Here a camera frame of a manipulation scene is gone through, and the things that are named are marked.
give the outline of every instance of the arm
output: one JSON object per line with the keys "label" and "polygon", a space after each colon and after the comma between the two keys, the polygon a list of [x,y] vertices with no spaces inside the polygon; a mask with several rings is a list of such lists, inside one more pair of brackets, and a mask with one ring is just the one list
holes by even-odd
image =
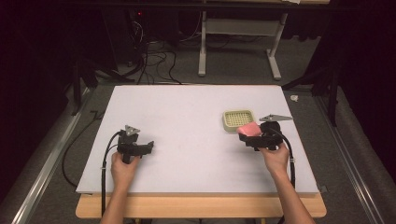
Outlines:
{"label": "arm", "polygon": [[130,164],[125,164],[122,162],[121,154],[115,152],[111,160],[111,174],[114,180],[114,190],[100,222],[101,224],[123,223],[128,188],[134,179],[134,172],[140,158],[134,157],[134,160]]}
{"label": "arm", "polygon": [[260,152],[274,179],[286,223],[315,223],[290,183],[287,173],[289,150],[285,144],[280,144],[279,149],[275,151],[260,148]]}

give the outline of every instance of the yellow basket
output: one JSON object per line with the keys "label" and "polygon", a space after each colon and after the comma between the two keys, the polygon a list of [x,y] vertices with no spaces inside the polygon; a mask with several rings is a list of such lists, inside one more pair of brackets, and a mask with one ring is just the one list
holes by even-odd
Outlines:
{"label": "yellow basket", "polygon": [[236,132],[236,129],[254,121],[250,110],[226,111],[223,113],[224,130],[228,133]]}

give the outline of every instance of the wrist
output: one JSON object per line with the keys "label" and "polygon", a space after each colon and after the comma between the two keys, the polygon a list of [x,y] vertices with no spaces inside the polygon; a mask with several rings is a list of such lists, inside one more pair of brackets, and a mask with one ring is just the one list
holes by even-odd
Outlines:
{"label": "wrist", "polygon": [[284,170],[273,171],[273,172],[270,172],[270,174],[274,180],[288,180],[289,181],[288,173]]}

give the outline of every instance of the red object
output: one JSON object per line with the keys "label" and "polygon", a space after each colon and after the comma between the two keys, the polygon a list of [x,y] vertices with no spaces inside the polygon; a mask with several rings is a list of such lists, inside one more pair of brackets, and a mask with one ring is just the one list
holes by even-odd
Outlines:
{"label": "red object", "polygon": [[246,136],[259,136],[262,134],[259,125],[254,121],[239,127],[236,131]]}

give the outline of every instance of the white board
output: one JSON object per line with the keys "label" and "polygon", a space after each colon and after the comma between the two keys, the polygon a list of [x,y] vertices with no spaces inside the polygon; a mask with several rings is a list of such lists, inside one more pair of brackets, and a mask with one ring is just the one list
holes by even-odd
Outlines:
{"label": "white board", "polygon": [[[137,144],[154,141],[130,192],[271,193],[274,182],[260,152],[223,129],[224,111],[248,109],[255,121],[269,114],[291,116],[278,86],[118,86],[114,89],[77,192],[101,191],[101,169],[111,136],[125,124],[141,130]],[[296,190],[318,188],[293,120],[280,121],[296,159]],[[117,137],[112,145],[117,144]],[[107,157],[106,191],[113,190]]]}

